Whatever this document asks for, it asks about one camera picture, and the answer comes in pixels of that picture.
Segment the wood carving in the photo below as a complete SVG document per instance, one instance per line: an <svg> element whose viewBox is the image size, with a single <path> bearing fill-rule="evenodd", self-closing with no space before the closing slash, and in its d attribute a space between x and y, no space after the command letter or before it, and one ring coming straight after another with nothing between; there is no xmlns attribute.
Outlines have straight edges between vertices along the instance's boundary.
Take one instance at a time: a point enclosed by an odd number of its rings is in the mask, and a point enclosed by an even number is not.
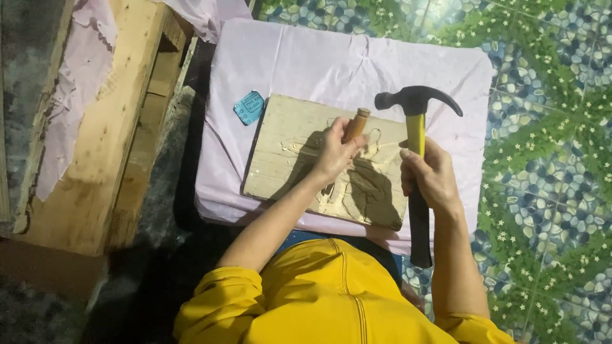
<svg viewBox="0 0 612 344"><path fill-rule="evenodd" d="M312 169L326 130L351 111L272 94L244 186L246 195L278 200ZM404 123L370 116L370 143L328 195L317 194L310 210L399 230L407 205L400 185Z"/></svg>

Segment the claw hammer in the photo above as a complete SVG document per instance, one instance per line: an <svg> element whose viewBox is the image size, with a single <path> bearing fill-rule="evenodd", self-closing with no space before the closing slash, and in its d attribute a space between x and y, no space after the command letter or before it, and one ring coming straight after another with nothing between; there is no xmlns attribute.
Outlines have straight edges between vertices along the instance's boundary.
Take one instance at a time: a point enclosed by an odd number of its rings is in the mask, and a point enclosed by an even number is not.
<svg viewBox="0 0 612 344"><path fill-rule="evenodd" d="M386 110L394 105L403 108L406 115L408 149L421 157L425 155L425 113L427 103L432 98L444 102L459 117L463 117L461 108L453 98L439 89L428 86L408 86L395 94L383 92L374 98L377 110ZM429 249L429 207L416 183L408 198L408 217L412 238L410 263L428 269L433 263Z"/></svg>

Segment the hand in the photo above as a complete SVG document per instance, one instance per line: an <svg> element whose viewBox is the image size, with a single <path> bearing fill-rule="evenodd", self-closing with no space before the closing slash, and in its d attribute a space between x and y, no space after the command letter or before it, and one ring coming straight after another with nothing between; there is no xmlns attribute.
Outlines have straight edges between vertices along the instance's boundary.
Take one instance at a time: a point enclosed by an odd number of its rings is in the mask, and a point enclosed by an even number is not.
<svg viewBox="0 0 612 344"><path fill-rule="evenodd" d="M360 135L342 144L342 138L348 131L349 119L338 117L325 135L319 157L310 174L321 183L321 188L333 183L338 175L353 163L353 158L365 146L370 137Z"/></svg>
<svg viewBox="0 0 612 344"><path fill-rule="evenodd" d="M410 196L414 181L427 205L439 215L463 212L450 154L431 138L425 138L425 158L408 149L400 151L401 189Z"/></svg>

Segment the yellow hammer handle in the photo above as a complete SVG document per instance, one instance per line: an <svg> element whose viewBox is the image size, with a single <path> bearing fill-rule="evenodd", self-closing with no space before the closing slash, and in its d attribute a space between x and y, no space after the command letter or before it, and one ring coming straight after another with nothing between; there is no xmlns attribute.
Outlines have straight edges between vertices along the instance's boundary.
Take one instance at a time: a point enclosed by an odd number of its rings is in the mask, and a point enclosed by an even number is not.
<svg viewBox="0 0 612 344"><path fill-rule="evenodd" d="M425 155L425 114L406 117L406 133L408 134L408 149Z"/></svg>

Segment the yellow jacket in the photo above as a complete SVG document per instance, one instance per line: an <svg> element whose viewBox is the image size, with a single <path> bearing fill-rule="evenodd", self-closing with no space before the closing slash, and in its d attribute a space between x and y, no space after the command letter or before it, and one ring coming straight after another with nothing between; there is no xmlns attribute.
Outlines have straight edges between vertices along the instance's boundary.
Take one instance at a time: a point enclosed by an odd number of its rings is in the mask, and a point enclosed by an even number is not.
<svg viewBox="0 0 612 344"><path fill-rule="evenodd" d="M294 245L261 276L221 267L204 276L174 324L179 343L513 343L485 318L431 323L370 255L338 239Z"/></svg>

